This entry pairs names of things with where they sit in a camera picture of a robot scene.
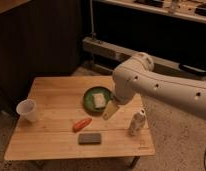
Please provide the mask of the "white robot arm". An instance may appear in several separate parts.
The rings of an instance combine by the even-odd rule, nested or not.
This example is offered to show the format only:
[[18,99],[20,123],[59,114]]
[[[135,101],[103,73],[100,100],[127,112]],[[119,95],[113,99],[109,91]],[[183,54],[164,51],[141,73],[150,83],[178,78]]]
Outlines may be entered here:
[[156,73],[147,53],[135,53],[119,64],[112,79],[112,95],[119,105],[129,103],[138,93],[206,120],[206,81]]

